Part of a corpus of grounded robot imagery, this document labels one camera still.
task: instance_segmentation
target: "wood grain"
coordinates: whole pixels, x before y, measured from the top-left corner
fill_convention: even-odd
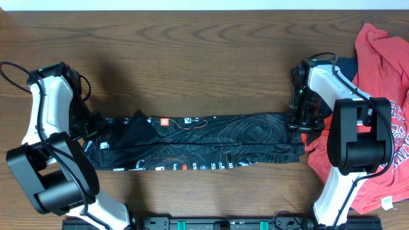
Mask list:
[[[286,111],[289,71],[323,51],[352,56],[365,22],[409,38],[408,11],[6,12],[0,60],[32,70],[65,61],[91,82],[104,116],[206,116]],[[21,85],[26,76],[5,68]],[[26,133],[31,95],[0,79],[0,228],[60,229],[39,215],[6,166]],[[101,188],[139,216],[271,217],[306,212],[322,184],[306,164],[225,171],[98,172]],[[373,214],[405,229],[409,204]]]

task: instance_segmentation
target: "black base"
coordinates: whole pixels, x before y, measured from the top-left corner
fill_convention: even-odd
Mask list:
[[[152,217],[143,219],[144,230],[314,230],[302,217],[194,219]],[[63,230],[98,230],[83,220],[64,220]],[[349,218],[347,230],[382,230],[380,218]]]

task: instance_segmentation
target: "red garment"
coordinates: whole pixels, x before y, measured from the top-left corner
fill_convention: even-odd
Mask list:
[[[367,180],[359,190],[352,208],[363,214],[381,206],[381,199],[392,196],[393,202],[409,198],[409,43],[390,37],[386,31],[365,24],[355,42],[358,74],[353,83],[373,97],[386,97],[392,104],[392,133],[395,140],[394,165],[382,176]],[[308,164],[326,182],[330,172],[327,156],[331,117],[324,120],[325,130],[306,151],[312,151]],[[360,126],[359,132],[369,127]]]

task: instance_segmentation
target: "white wall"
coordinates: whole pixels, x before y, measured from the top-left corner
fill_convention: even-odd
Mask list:
[[[409,10],[409,0],[0,0],[4,10]]]

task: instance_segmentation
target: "wooden table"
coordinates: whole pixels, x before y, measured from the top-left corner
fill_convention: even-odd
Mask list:
[[[65,61],[91,82],[91,110],[104,116],[205,116],[282,112],[289,70],[324,51],[352,56],[365,22],[409,38],[407,11],[6,12],[0,60],[29,70]],[[5,68],[25,85],[27,76]],[[0,228],[61,229],[34,211],[5,163],[20,145],[31,95],[0,79]],[[323,185],[306,164],[224,171],[98,172],[101,188],[138,216],[271,217],[303,213]],[[409,203],[371,214],[406,229]]]

